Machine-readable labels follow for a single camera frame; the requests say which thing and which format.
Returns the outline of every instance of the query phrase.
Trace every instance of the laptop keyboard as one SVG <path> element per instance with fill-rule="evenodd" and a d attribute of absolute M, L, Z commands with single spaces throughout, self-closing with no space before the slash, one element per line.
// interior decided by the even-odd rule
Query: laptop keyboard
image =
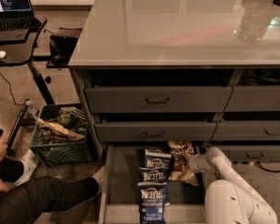
<path fill-rule="evenodd" d="M 28 29 L 30 18 L 0 19 L 0 31 L 14 31 Z"/>

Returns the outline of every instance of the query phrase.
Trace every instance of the shoe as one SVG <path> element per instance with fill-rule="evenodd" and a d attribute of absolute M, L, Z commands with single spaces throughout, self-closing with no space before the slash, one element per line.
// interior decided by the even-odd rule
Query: shoe
<path fill-rule="evenodd" d="M 105 167 L 102 166 L 92 177 L 96 180 L 99 188 L 93 198 L 96 198 L 102 192 L 102 186 L 104 183 L 104 176 L 105 176 Z"/>
<path fill-rule="evenodd" d="M 20 161 L 24 166 L 24 172 L 22 176 L 13 183 L 15 186 L 19 186 L 22 183 L 27 182 L 38 165 L 38 160 L 36 159 L 35 154 L 31 149 L 29 149 L 25 153 L 25 155 L 20 159 Z"/>

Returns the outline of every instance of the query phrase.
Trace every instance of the crumpled wrapper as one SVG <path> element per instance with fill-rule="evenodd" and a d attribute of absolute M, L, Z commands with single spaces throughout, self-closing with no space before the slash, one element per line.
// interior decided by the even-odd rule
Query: crumpled wrapper
<path fill-rule="evenodd" d="M 37 118 L 37 123 L 47 144 L 77 142 L 85 138 L 85 135 L 65 129 L 59 123 L 46 122 L 41 118 Z"/>
<path fill-rule="evenodd" d="M 168 145 L 173 159 L 173 167 L 168 179 L 171 181 L 186 182 L 198 187 L 197 176 L 188 168 L 187 159 L 185 158 L 194 155 L 192 142 L 169 141 Z"/>

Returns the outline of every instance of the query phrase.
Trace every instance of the green basket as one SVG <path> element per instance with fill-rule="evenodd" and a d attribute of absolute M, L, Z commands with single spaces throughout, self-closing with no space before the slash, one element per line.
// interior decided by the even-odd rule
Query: green basket
<path fill-rule="evenodd" d="M 68 105 L 44 105 L 39 117 L 43 120 L 56 119 L 66 111 L 71 111 L 78 124 L 86 124 L 87 121 L 80 104 Z M 89 132 L 84 140 L 63 144 L 46 144 L 40 132 L 39 125 L 35 125 L 30 149 L 39 161 L 46 167 L 60 167 L 84 163 L 94 163 L 97 157 L 94 143 Z"/>

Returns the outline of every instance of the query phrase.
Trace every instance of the glossy counter surface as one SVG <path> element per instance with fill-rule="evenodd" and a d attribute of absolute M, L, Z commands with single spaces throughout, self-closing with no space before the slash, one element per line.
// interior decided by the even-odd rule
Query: glossy counter surface
<path fill-rule="evenodd" d="M 70 66 L 280 67 L 273 0 L 96 0 Z"/>

